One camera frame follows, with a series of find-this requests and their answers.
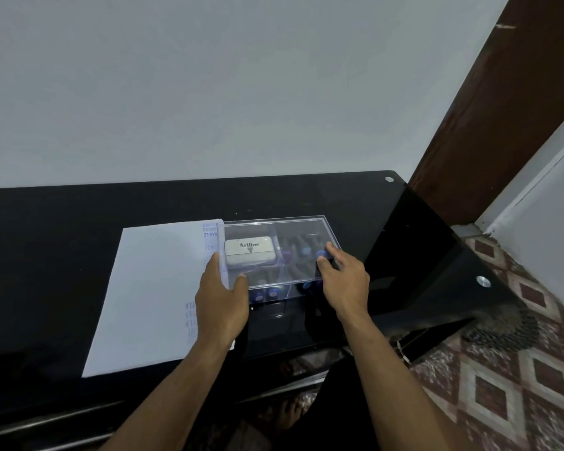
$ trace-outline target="hand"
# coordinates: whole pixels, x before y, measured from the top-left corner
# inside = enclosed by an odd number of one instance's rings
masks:
[[[364,314],[367,316],[370,276],[363,263],[330,242],[326,244],[326,250],[334,256],[340,271],[334,269],[323,256],[317,258],[317,266],[322,273],[323,293],[338,319],[346,324]]]
[[[201,284],[194,298],[197,342],[227,351],[248,320],[248,281],[239,275],[234,288],[229,290],[221,282],[219,254],[207,263]]]

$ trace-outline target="forearm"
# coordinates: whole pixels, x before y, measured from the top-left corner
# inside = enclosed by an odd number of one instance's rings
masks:
[[[388,450],[460,449],[443,433],[435,406],[371,318],[343,322],[378,443]]]
[[[101,450],[181,450],[226,353],[197,342]]]

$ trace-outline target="white wall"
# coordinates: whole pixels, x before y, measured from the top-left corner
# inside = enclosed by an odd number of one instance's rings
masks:
[[[507,0],[0,0],[0,187],[395,169]]]
[[[564,303],[564,122],[502,195],[477,224]],[[502,199],[510,202],[491,221]]]

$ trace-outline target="foot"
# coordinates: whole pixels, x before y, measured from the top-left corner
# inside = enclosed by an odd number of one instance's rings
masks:
[[[288,399],[280,405],[280,411],[274,424],[274,436],[278,437],[282,432],[290,429],[301,417],[303,413],[303,406],[299,399],[293,399],[289,402]]]

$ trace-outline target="brown wooden door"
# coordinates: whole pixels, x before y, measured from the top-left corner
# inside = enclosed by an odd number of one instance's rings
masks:
[[[563,120],[564,0],[510,0],[410,185],[472,223]]]

